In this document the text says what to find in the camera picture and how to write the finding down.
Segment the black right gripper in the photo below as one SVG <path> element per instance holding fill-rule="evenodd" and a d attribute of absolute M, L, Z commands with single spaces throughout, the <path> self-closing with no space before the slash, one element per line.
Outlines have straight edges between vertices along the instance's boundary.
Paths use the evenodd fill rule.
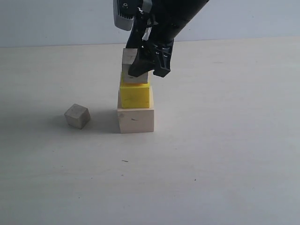
<path fill-rule="evenodd" d="M 171 71 L 175 37 L 208 3 L 207 0 L 145 0 L 138 1 L 134 24 L 126 48 L 137 48 L 128 74 L 133 77 L 153 71 L 165 77 Z M 142 9 L 148 3 L 150 11 Z"/>

